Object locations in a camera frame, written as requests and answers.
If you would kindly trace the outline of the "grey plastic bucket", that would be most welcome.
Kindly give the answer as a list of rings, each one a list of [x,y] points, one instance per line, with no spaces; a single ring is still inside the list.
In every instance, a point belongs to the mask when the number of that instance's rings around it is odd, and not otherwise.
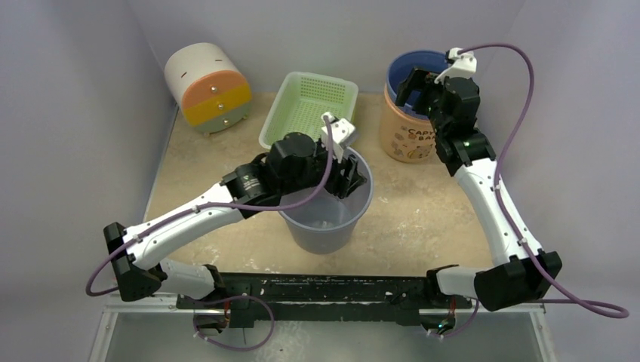
[[[322,191],[304,205],[278,213],[294,242],[307,252],[329,254],[346,246],[373,199],[374,181],[368,163],[352,148],[345,154],[357,159],[357,171],[365,177],[362,186],[344,199]]]

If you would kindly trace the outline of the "orange capybara bucket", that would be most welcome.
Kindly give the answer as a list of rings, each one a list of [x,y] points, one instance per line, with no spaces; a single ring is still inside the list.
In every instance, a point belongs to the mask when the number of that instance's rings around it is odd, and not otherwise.
[[[381,106],[379,141],[391,158],[420,163],[435,154],[435,131],[427,120],[407,115],[391,99],[387,88]]]

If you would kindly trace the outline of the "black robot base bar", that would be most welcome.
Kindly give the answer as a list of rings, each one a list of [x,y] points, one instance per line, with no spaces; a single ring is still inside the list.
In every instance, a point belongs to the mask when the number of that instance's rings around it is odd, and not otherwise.
[[[221,310],[231,328],[257,321],[394,322],[437,330],[454,327],[460,296],[437,294],[426,276],[300,275],[215,272],[215,290],[202,299],[178,296],[179,309]]]

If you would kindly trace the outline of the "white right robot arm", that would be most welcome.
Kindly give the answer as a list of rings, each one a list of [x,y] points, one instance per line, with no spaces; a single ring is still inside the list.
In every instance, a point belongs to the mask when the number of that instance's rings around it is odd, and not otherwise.
[[[434,72],[414,67],[398,86],[396,105],[404,105],[413,92],[419,95],[412,109],[432,125],[436,154],[471,202],[493,263],[486,269],[449,265],[429,270],[425,300],[441,307],[453,296],[463,296],[496,311],[542,299],[562,261],[527,231],[497,175],[497,156],[475,125],[478,85],[470,78],[440,80]]]

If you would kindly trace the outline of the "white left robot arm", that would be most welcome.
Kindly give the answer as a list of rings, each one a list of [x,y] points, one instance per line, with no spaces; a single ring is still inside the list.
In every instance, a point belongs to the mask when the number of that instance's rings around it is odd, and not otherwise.
[[[175,250],[222,228],[264,211],[285,211],[310,202],[320,192],[349,197],[370,179],[359,170],[353,151],[289,133],[268,152],[257,155],[196,199],[144,224],[103,228],[110,265],[124,302],[165,291],[197,299],[216,308],[225,288],[212,265],[184,265],[168,258]]]

